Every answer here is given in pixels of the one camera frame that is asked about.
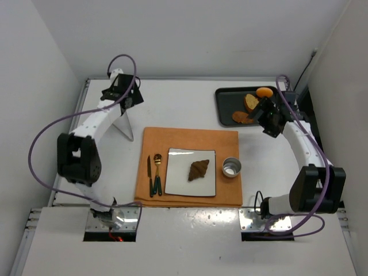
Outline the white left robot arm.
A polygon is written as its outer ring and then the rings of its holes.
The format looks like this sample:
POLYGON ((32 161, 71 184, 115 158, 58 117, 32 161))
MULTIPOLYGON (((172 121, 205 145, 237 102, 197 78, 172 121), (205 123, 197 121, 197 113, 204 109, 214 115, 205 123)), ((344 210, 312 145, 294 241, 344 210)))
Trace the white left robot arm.
POLYGON ((127 109, 143 102, 132 75, 115 69, 108 74, 110 86, 102 91, 97 109, 70 133, 57 138, 57 173, 74 184, 90 203, 95 219, 110 230, 122 227, 123 213, 117 201, 98 184, 102 163, 97 145, 127 109))

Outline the brown chocolate croissant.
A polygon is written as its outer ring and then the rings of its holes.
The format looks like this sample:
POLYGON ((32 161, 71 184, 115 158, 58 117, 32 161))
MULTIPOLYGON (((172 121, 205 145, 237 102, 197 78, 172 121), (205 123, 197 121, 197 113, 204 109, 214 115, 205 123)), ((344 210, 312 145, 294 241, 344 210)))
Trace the brown chocolate croissant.
POLYGON ((190 165, 188 181, 191 182, 198 178, 203 178, 207 172, 209 159, 195 161, 190 165))

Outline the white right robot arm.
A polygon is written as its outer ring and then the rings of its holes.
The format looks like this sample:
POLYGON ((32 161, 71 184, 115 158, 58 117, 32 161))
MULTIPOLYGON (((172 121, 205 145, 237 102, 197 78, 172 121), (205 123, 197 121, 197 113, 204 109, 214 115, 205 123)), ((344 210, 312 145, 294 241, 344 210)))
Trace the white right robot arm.
POLYGON ((335 167, 324 155, 311 130, 309 120, 284 103, 278 95, 259 100, 250 113, 271 137, 283 135, 291 146, 300 172, 290 191, 279 197, 266 197, 260 205, 262 218, 278 214, 335 213, 339 207, 346 172, 335 167))

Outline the steel tongs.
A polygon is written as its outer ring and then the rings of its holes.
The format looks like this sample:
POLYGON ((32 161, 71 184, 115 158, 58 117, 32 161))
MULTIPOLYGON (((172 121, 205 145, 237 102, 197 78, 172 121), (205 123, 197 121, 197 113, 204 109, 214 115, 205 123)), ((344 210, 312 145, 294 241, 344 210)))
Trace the steel tongs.
POLYGON ((121 117, 114 121, 113 126, 118 130, 123 137, 128 141, 134 141, 134 135, 132 126, 128 117, 128 112, 126 111, 121 117))

